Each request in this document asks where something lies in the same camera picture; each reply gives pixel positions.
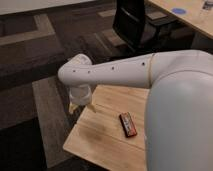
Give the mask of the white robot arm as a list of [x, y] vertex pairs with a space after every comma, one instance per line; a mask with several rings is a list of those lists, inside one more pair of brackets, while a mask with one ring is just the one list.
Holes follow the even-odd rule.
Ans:
[[213, 54], [179, 50], [101, 64], [77, 54], [58, 78], [78, 105], [91, 101], [92, 85], [147, 88], [147, 170], [213, 171]]

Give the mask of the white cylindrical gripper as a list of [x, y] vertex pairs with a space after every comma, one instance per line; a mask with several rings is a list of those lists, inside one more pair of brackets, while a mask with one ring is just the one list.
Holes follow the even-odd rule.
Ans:
[[73, 114], [76, 109], [76, 105], [85, 106], [88, 104], [88, 108], [90, 108], [93, 112], [96, 113], [96, 109], [94, 105], [89, 104], [92, 99], [92, 91], [89, 85], [80, 85], [78, 87], [71, 87], [69, 89], [69, 113]]

